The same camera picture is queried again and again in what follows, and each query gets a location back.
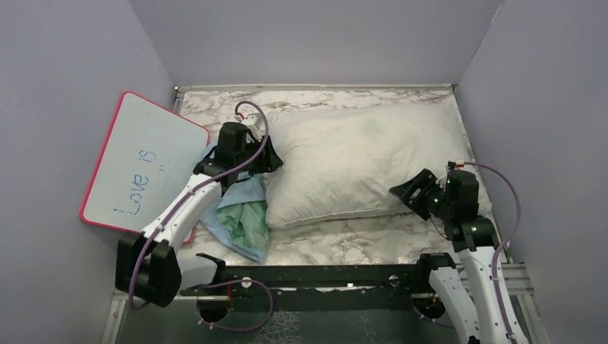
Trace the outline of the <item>white pillow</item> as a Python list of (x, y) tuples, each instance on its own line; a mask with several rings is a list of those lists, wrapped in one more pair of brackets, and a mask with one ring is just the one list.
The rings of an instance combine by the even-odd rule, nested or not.
[(270, 113), (268, 122), (282, 160), (266, 188), (271, 229), (404, 213), (392, 187), (473, 158), (448, 104), (296, 110)]

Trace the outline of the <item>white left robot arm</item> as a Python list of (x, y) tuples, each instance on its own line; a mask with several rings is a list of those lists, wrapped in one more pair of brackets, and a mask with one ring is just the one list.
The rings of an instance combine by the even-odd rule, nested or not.
[(233, 200), (239, 189), (252, 189), (257, 199), (260, 187), (251, 179), (282, 166), (266, 129), (253, 115), (223, 124), (216, 145), (194, 166), (178, 196), (139, 233), (119, 240), (115, 286), (127, 293), (132, 309), (165, 307), (190, 287), (211, 295), (222, 291), (222, 260), (208, 254), (180, 259), (177, 251), (204, 214)]

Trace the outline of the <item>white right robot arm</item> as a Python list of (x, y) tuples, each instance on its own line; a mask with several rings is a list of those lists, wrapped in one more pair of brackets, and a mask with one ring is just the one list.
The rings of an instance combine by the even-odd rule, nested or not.
[(423, 220), (437, 217), (444, 226), (464, 270), (447, 253), (421, 254), (414, 283), (422, 291), (433, 291), (449, 315), (461, 343), (527, 343), (510, 301), (495, 227), (479, 214), (480, 185), (464, 163), (450, 162), (445, 184), (428, 169), (413, 179), (390, 188), (407, 208)]

